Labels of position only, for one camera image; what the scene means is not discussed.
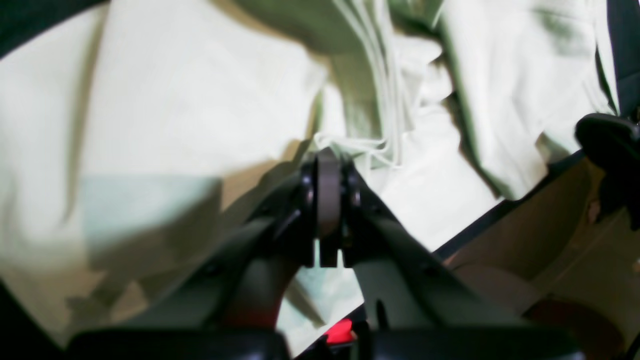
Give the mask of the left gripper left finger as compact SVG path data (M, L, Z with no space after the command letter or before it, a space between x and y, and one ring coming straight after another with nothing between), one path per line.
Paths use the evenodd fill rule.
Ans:
M284 293L314 264L317 155L276 187L178 289L113 329L85 332L69 360L288 360Z

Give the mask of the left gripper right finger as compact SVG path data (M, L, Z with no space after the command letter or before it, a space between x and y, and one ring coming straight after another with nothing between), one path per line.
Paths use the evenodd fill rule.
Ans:
M358 280L368 328L352 360L583 360L573 338L531 325L459 281L414 239L345 156L317 154L318 264Z

